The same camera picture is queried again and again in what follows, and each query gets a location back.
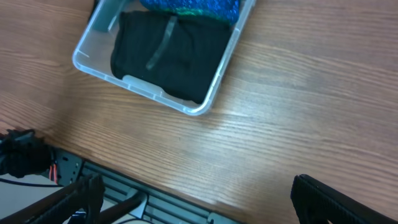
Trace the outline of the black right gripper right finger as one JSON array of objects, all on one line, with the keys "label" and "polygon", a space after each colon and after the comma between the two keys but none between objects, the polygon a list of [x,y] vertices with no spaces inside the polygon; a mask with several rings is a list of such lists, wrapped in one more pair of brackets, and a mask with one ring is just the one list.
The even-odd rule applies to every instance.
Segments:
[{"label": "black right gripper right finger", "polygon": [[290,198],[300,224],[397,224],[307,174],[295,176]]}]

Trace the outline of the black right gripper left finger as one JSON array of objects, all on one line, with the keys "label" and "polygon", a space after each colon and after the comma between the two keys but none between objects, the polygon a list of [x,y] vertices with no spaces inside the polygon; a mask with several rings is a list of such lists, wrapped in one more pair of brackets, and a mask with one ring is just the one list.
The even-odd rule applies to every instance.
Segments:
[{"label": "black right gripper left finger", "polygon": [[86,212],[84,223],[98,223],[104,191],[102,176],[91,174],[1,219],[1,224],[63,223],[79,209]]}]

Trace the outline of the black cloth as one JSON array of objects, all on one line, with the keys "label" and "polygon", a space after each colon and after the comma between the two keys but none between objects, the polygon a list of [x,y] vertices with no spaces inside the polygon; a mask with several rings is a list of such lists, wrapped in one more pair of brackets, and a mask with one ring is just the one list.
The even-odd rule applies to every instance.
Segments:
[{"label": "black cloth", "polygon": [[118,79],[131,75],[201,104],[230,36],[229,25],[203,16],[122,12],[111,71]]}]

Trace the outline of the blue sparkly garment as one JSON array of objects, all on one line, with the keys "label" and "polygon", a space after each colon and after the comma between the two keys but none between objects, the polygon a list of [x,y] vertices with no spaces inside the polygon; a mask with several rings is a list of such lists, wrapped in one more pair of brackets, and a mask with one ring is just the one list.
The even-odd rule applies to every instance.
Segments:
[{"label": "blue sparkly garment", "polygon": [[181,16],[206,16],[234,24],[239,19],[240,0],[140,0],[148,10]]}]

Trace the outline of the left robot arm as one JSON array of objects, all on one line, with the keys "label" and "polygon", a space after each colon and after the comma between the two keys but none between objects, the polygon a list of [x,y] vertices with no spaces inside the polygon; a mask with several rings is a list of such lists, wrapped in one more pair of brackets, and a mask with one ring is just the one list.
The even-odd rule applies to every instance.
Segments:
[{"label": "left robot arm", "polygon": [[33,129],[8,129],[1,134],[1,175],[22,178],[41,174],[53,164],[53,147]]}]

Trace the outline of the clear plastic storage bin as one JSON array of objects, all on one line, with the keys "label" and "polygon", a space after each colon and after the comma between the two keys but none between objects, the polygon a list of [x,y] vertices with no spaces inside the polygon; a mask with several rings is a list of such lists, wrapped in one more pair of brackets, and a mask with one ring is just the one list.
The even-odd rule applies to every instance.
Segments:
[{"label": "clear plastic storage bin", "polygon": [[73,64],[82,72],[152,99],[189,116],[203,115],[213,106],[229,61],[238,45],[241,31],[244,29],[246,21],[255,5],[256,0],[241,1],[239,19],[236,25],[233,26],[229,42],[218,63],[218,69],[201,104],[170,96],[161,87],[130,75],[126,75],[120,80],[112,74],[110,60],[119,30],[119,15],[123,11],[143,11],[145,8],[139,1],[99,1],[74,50],[72,57]]}]

